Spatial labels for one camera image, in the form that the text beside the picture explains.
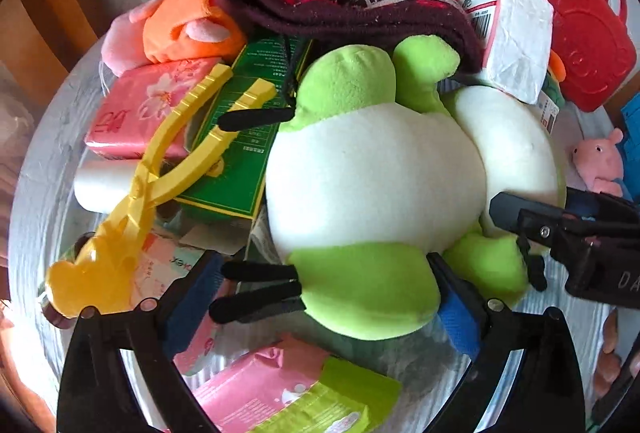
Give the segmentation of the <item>person right hand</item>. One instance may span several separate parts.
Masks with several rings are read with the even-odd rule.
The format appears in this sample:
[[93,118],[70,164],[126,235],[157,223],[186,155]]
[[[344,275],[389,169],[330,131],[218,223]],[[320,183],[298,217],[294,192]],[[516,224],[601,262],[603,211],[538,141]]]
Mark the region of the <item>person right hand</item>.
[[622,361],[615,353],[618,342],[618,312],[616,309],[603,323],[603,344],[600,349],[596,370],[593,372],[593,390],[596,398],[602,398],[611,390],[613,382],[620,375]]

